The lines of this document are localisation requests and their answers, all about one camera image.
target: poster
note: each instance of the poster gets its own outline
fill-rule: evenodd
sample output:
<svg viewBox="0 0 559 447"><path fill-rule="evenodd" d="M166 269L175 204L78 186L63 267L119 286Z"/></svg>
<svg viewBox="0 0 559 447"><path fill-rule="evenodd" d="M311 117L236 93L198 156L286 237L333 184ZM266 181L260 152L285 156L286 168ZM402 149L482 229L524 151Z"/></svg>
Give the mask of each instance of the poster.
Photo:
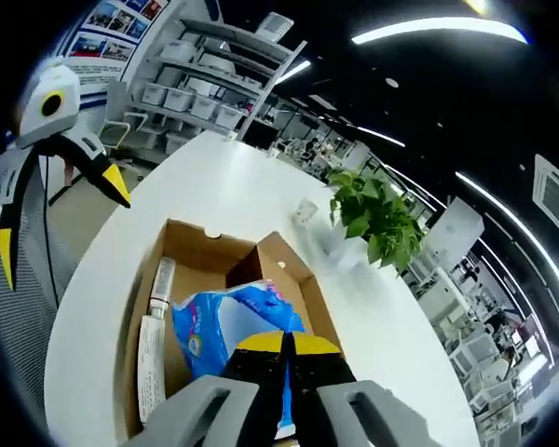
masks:
<svg viewBox="0 0 559 447"><path fill-rule="evenodd" d="M63 56L78 74L81 99L105 93L119 81L135 49L169 0L100 2L69 34Z"/></svg>

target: open cardboard box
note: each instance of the open cardboard box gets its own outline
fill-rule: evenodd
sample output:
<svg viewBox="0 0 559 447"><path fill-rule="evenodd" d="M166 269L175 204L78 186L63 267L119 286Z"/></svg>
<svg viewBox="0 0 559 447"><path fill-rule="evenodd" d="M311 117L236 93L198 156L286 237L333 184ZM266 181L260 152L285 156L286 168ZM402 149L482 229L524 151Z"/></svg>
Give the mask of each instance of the open cardboard box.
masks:
<svg viewBox="0 0 559 447"><path fill-rule="evenodd" d="M341 350L315 276L279 233L274 232L255 244L226 235L210 238L200 227L167 221L154 248L145 257L139 272L139 290L134 305L130 305L121 384L129 437L143 429L137 403L137 348L141 319L147 313L157 265L162 256L176 261L171 305L179 304L199 291L222 290L259 279L270 279L300 315L307 332L326 338ZM166 314L164 351L166 397L169 398L186 386L191 378L174 335L170 311Z"/></svg>

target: white round table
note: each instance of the white round table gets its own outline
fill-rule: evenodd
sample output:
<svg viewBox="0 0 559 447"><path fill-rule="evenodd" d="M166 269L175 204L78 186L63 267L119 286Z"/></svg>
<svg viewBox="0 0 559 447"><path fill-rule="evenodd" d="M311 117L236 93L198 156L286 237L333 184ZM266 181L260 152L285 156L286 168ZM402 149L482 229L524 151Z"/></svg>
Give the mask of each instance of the white round table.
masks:
<svg viewBox="0 0 559 447"><path fill-rule="evenodd" d="M449 359L414 296L391 267L342 272L315 238L330 229L331 191L241 142L204 132L147 176L85 253L63 296L48 347L45 403L52 435L69 446L128 438L120 398L125 312L141 260L169 218L258 241L274 230L317 276L351 370L428 423L443 447L478 447ZM304 227L289 215L303 197L320 211Z"/></svg>

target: blue plastic bag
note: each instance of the blue plastic bag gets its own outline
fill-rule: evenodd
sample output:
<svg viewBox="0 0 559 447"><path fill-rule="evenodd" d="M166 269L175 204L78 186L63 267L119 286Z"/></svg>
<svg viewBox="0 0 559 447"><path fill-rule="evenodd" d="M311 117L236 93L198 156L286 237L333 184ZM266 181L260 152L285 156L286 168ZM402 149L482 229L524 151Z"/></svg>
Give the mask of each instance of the blue plastic bag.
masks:
<svg viewBox="0 0 559 447"><path fill-rule="evenodd" d="M220 375L236 344L249 336L305 328L291 304L270 281L257 281L228 291L196 293L171 310L176 339L193 375ZM290 426L292 397L288 374L280 427Z"/></svg>

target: green plant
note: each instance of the green plant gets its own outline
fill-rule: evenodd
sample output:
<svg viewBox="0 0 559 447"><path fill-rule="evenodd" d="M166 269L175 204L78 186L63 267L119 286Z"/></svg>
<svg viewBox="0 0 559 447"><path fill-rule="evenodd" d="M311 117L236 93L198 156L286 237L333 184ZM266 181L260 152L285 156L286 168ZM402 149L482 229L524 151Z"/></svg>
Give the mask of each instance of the green plant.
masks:
<svg viewBox="0 0 559 447"><path fill-rule="evenodd" d="M400 197L389 198L387 183L364 180L347 170L329 176L329 185L339 189L330 201L331 220L338 212L346 227L346 238L362 237L368 242L369 263L395 264L403 270L420 251L423 233Z"/></svg>

